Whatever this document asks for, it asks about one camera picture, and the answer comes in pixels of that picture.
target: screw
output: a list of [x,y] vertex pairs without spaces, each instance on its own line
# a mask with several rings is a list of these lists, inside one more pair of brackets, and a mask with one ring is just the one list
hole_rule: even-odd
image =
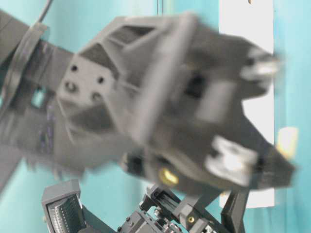
[[155,216],[159,217],[160,216],[160,211],[158,209],[155,209],[154,214],[155,214]]
[[103,100],[103,97],[98,92],[94,92],[93,95],[92,95],[92,100],[94,102],[99,102],[99,101]]
[[77,90],[77,86],[73,82],[65,82],[65,88],[68,92],[75,92]]

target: gray 3d-printed part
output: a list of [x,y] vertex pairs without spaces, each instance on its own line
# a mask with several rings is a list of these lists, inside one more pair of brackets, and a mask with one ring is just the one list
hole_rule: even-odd
[[0,10],[0,66],[13,53],[28,26]]
[[175,28],[158,45],[154,65],[145,74],[141,94],[134,106],[132,124],[129,127],[132,138],[144,145],[151,140],[158,118],[163,113],[169,96],[178,80],[188,47],[198,25],[198,18],[190,13],[180,16]]
[[0,119],[13,101],[23,72],[46,29],[47,27],[45,25],[36,23],[28,29],[18,45],[1,89],[2,105],[0,106]]
[[48,210],[56,233],[76,233],[86,227],[77,195],[49,204]]
[[59,233],[57,231],[58,229],[54,229],[54,226],[52,223],[52,220],[55,220],[55,216],[59,214],[56,212],[56,210],[59,210],[59,208],[65,207],[66,205],[69,205],[70,209],[72,209],[74,206],[75,206],[74,208],[78,207],[76,204],[70,205],[70,202],[66,202],[68,197],[72,197],[72,196],[76,196],[77,198],[80,197],[80,187],[79,187],[78,180],[70,180],[70,181],[59,183],[59,184],[56,184],[56,185],[53,185],[53,186],[50,186],[44,189],[42,199],[41,199],[41,204],[42,204],[44,215],[47,218],[47,225],[50,230],[50,233]]

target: black mechanical part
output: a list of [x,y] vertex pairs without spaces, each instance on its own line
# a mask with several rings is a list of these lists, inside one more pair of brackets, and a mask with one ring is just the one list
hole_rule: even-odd
[[222,210],[222,224],[231,233],[245,233],[243,216],[249,192],[230,193]]
[[[115,233],[109,226],[93,215],[85,206],[80,206],[80,190],[76,180],[63,182],[45,189],[42,206],[51,233]],[[231,194],[219,223],[205,207],[215,199],[207,197],[180,199],[170,190],[154,185],[122,226],[120,233],[181,233],[180,223],[190,233],[243,233],[243,214],[248,192]],[[147,212],[154,206],[156,219]]]
[[45,15],[49,11],[49,8],[50,8],[52,2],[53,2],[53,0],[47,0],[47,2],[45,3],[45,6],[43,7],[43,10],[42,10],[42,12],[41,12],[41,14],[40,14],[40,16],[39,16],[39,18],[37,20],[37,22],[42,22],[43,21]]

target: black cable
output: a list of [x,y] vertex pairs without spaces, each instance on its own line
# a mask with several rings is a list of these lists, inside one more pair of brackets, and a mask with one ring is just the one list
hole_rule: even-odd
[[44,6],[44,8],[43,8],[43,10],[41,12],[41,15],[40,15],[40,17],[37,20],[37,22],[41,23],[43,21],[43,19],[44,19],[45,15],[47,14],[47,12],[48,12],[52,2],[53,2],[53,0],[47,0],[46,4],[45,4],[45,6]]

